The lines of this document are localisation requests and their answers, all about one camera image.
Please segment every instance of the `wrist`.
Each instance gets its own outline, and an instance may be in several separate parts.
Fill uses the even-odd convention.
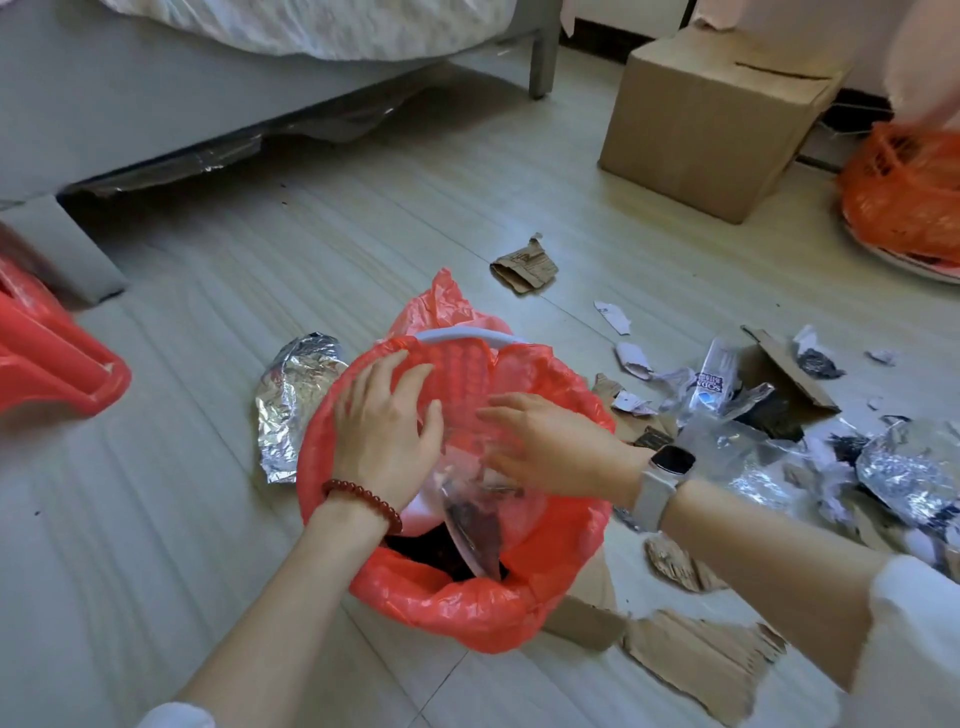
[[[634,507],[640,495],[640,479],[653,455],[651,449],[624,444],[621,454],[609,463],[604,477],[606,498],[613,505],[628,510]]]
[[[361,498],[334,491],[313,512],[303,530],[310,544],[335,541],[338,549],[369,553],[387,535],[390,522]]]

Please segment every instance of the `white watch strap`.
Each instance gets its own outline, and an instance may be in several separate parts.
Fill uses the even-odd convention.
[[[648,533],[660,530],[663,511],[670,499],[676,495],[679,480],[676,475],[656,466],[650,466],[643,472],[640,477],[640,495],[636,497],[631,514],[641,530]]]

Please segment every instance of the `smartwatch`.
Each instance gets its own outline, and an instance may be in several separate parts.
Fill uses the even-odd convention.
[[[664,445],[654,453],[640,476],[640,495],[631,514],[640,530],[660,530],[667,503],[689,478],[696,461],[692,452],[676,445]]]

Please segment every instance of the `red stool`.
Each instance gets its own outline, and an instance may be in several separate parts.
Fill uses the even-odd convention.
[[[119,400],[130,380],[119,356],[74,324],[39,280],[0,255],[0,411],[27,400],[65,400],[95,415]]]

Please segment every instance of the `bed frame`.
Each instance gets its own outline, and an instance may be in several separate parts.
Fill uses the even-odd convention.
[[[517,0],[507,31],[533,36],[530,96],[553,87],[562,0]],[[235,50],[98,0],[14,0],[0,10],[0,220],[51,284],[86,303],[123,275],[60,207],[65,187],[306,109],[425,67]]]

